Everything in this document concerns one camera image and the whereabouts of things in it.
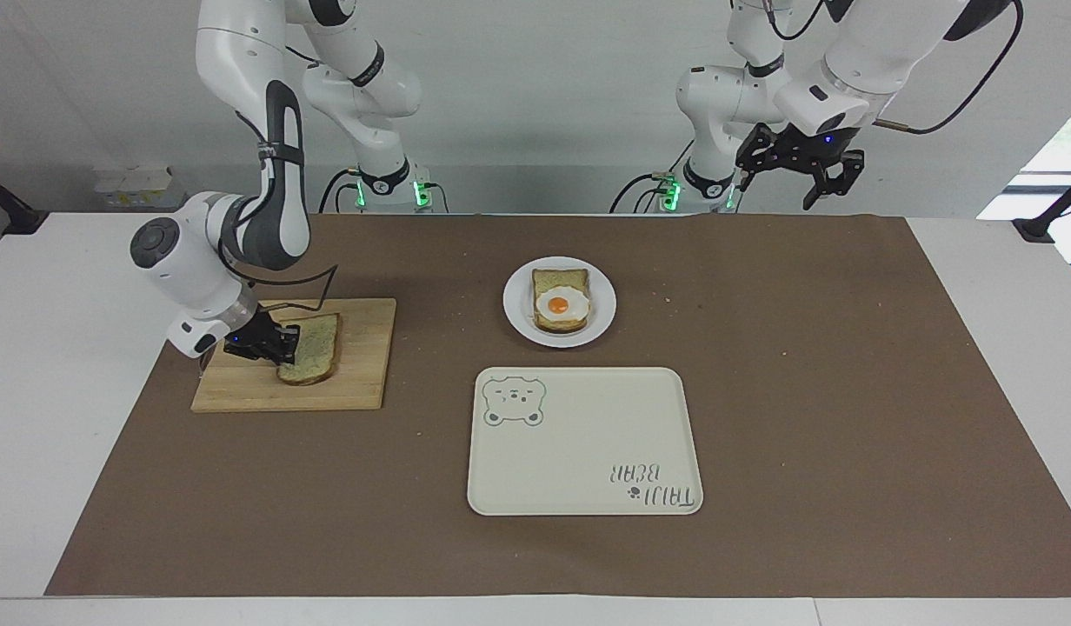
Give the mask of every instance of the black stand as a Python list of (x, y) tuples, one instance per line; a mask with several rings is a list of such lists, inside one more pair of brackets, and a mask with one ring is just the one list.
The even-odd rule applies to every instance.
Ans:
[(2, 185), (0, 185), (0, 207), (11, 217), (11, 225), (2, 231), (3, 234), (33, 234), (48, 217), (47, 211), (32, 209)]
[(1053, 238), (1050, 236), (1050, 225), (1053, 225), (1054, 219), (1064, 215), (1069, 207), (1071, 207), (1071, 187), (1061, 194), (1060, 198), (1057, 198), (1057, 201), (1045, 210), (1045, 213), (1032, 219), (1015, 219), (1013, 225), (1025, 241), (1031, 244), (1052, 244), (1054, 242)]

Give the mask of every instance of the white table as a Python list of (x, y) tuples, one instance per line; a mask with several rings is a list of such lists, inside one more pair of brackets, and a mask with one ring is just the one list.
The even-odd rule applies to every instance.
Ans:
[[(147, 218), (0, 243), (0, 624), (1071, 625), (1071, 599), (40, 598), (174, 315), (127, 258)], [(1071, 506), (1071, 269), (1006, 223), (910, 226)]]

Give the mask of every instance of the bread slice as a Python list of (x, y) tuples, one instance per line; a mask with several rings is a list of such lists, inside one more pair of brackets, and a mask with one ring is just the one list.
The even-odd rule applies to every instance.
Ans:
[(300, 326), (296, 364), (277, 366), (276, 378), (290, 385), (316, 384), (334, 376), (338, 368), (338, 332), (342, 320), (338, 314), (286, 320), (284, 324)]
[(541, 316), (539, 308), (536, 306), (539, 296), (548, 290), (558, 288), (558, 286), (575, 288), (588, 297), (590, 296), (590, 271), (586, 269), (532, 270), (532, 310), (536, 314), (536, 327), (540, 329), (541, 332), (559, 334), (579, 332), (579, 330), (586, 327), (589, 316), (583, 317), (579, 320), (552, 321)]

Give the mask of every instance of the egg yolk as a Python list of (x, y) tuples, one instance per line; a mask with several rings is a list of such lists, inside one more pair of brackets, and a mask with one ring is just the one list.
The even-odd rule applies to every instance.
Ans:
[(559, 316), (559, 314), (565, 314), (567, 309), (570, 308), (570, 303), (567, 302), (567, 297), (552, 297), (547, 301), (547, 308), (552, 310), (552, 314)]

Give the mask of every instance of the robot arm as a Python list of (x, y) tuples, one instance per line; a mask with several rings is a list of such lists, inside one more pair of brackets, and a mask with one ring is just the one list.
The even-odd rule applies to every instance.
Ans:
[[(348, 26), (352, 15), (353, 0), (205, 0), (200, 5), (199, 77), (257, 135), (261, 195), (197, 194), (170, 217), (153, 219), (134, 234), (135, 265), (181, 305), (168, 339), (186, 356), (205, 354), (226, 340), (226, 352), (247, 360), (293, 361), (298, 329), (274, 324), (251, 286), (227, 264), (233, 258), (285, 270), (300, 260), (310, 242), (302, 118), (283, 67), (286, 25), (304, 25), (317, 50), (337, 63), (364, 63), (348, 80), (368, 86), (386, 74), (383, 67), (392, 78), (404, 75), (377, 60), (380, 46), (356, 36)], [(362, 61), (365, 48), (369, 60)], [(416, 87), (410, 91), (419, 103)], [(416, 108), (399, 103), (399, 89), (374, 89), (372, 94), (379, 107)], [(399, 150), (399, 139), (396, 146)], [(358, 154), (372, 154), (369, 148)]]
[(386, 56), (384, 48), (353, 15), (353, 0), (344, 2), (345, 20), (302, 16), (312, 46), (323, 63), (304, 72), (308, 103), (342, 127), (358, 156), (366, 207), (419, 209), (427, 170), (404, 153), (391, 119), (407, 118), (420, 108), (420, 80)]
[[(791, 0), (779, 1), (774, 11), (778, 28), (786, 29)], [(771, 29), (760, 0), (736, 0), (727, 41), (745, 65), (691, 67), (676, 92), (679, 108), (694, 124), (694, 148), (677, 175), (685, 189), (679, 202), (683, 211), (722, 209), (746, 134), (737, 124), (785, 120), (773, 98), (790, 74), (783, 64), (783, 41)]]
[[(1004, 11), (1011, 0), (826, 0), (826, 6), (833, 19), (841, 21), (838, 40), (829, 47), (820, 62), (806, 68), (794, 80), (785, 71), (779, 72), (785, 83), (773, 85), (769, 80), (750, 80), (751, 68), (755, 66), (755, 56), (751, 47), (741, 46), (738, 41), (760, 40), (764, 29), (774, 35), (770, 28), (770, 12), (775, 15), (778, 28), (785, 28), (790, 15), (790, 0), (737, 0), (734, 21), (730, 24), (729, 40), (734, 48), (748, 59), (742, 81), (720, 81), (724, 96), (710, 95), (709, 104), (699, 104), (695, 109), (683, 111), (695, 124), (695, 155), (683, 168), (682, 180), (702, 192), (706, 202), (713, 202), (711, 210), (718, 210), (715, 202), (731, 179), (720, 179), (723, 168), (730, 163), (734, 154), (733, 132), (723, 126), (719, 136), (723, 140), (711, 140), (719, 120), (725, 122), (755, 123), (753, 132), (735, 150), (736, 166), (741, 168), (743, 179), (741, 190), (746, 189), (760, 171), (790, 169), (811, 174), (814, 188), (806, 194), (803, 209), (809, 210), (818, 198), (830, 194), (845, 195), (858, 175), (864, 170), (864, 153), (847, 151), (847, 148), (864, 126), (876, 122), (895, 94), (905, 87), (910, 72), (925, 56), (937, 47), (941, 40), (957, 40), (987, 24)], [(755, 15), (755, 20), (748, 16)], [(782, 41), (779, 63), (782, 64)], [(733, 76), (733, 67), (720, 67)], [(746, 96), (757, 89), (770, 94), (769, 103), (761, 107), (761, 118), (742, 116), (746, 109)], [(680, 85), (680, 106), (682, 86)], [(710, 124), (702, 123), (704, 110), (713, 111)], [(770, 123), (786, 122), (781, 132), (773, 132)], [(710, 164), (718, 175), (714, 185), (704, 187), (695, 183), (694, 174), (707, 169)], [(830, 175), (830, 168), (841, 165), (838, 175)], [(696, 198), (693, 193), (683, 198)]]

